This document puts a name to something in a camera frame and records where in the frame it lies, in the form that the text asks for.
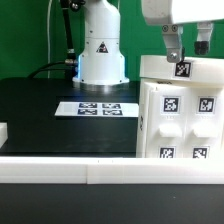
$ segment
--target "white box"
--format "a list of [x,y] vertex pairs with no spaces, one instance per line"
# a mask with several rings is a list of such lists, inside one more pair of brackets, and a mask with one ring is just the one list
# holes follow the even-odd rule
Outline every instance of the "white box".
[[3,144],[8,139],[8,132],[7,132],[7,124],[6,123],[0,123],[0,148],[3,146]]

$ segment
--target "green background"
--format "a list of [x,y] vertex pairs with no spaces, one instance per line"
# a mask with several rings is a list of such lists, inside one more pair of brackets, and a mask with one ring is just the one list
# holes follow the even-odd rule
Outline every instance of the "green background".
[[[118,0],[109,0],[115,6]],[[24,77],[47,63],[48,0],[0,2],[0,79]],[[160,27],[149,27],[141,13],[140,0],[121,0],[120,50],[126,58],[126,76],[139,79],[141,55],[165,55]],[[84,48],[84,15],[70,12],[76,52]],[[185,25],[186,56],[195,56],[196,24]],[[224,57],[224,21],[216,22],[209,57]],[[58,0],[51,12],[52,61],[66,58],[65,32]]]

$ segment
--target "white plastic panel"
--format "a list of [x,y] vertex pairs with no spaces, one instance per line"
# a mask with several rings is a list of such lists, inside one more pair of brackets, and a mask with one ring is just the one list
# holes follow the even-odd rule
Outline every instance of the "white plastic panel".
[[142,79],[137,157],[216,158],[222,150],[223,88]]
[[0,183],[224,184],[224,163],[222,159],[0,157]]
[[7,124],[6,123],[0,123],[0,148],[3,146],[3,144],[8,139],[8,132],[7,132]]

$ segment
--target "black tabletop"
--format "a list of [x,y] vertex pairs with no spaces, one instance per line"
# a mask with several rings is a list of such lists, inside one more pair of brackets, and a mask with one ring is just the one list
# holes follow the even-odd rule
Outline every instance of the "black tabletop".
[[139,83],[111,93],[74,89],[64,80],[0,81],[1,155],[135,157],[137,118],[55,117],[60,101],[138,103]]
[[[0,81],[1,156],[134,157],[137,119],[56,119],[61,100],[138,102],[139,85],[113,94],[63,80]],[[223,224],[223,185],[0,185],[1,224]]]

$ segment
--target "black cable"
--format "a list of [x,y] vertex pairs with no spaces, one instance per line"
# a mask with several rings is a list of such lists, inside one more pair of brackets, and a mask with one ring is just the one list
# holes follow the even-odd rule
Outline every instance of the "black cable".
[[36,71],[30,73],[30,74],[27,76],[27,78],[32,79],[32,78],[34,78],[35,75],[36,75],[37,73],[39,73],[41,70],[44,70],[44,69],[49,68],[49,67],[51,67],[51,66],[54,66],[54,65],[64,65],[64,64],[65,64],[64,61],[58,61],[58,62],[52,62],[52,63],[46,64],[46,65],[43,65],[42,67],[38,68]]
[[38,71],[36,71],[36,73],[34,74],[37,75],[38,73],[40,72],[48,72],[48,71],[66,71],[66,70],[71,70],[71,69],[68,69],[68,68],[48,68],[48,69],[40,69]]
[[64,23],[65,23],[67,49],[69,50],[74,49],[73,42],[72,42],[72,32],[71,32],[71,25],[70,25],[70,19],[69,19],[69,12],[68,12],[68,9],[63,9],[62,11],[63,11],[63,17],[64,17]]

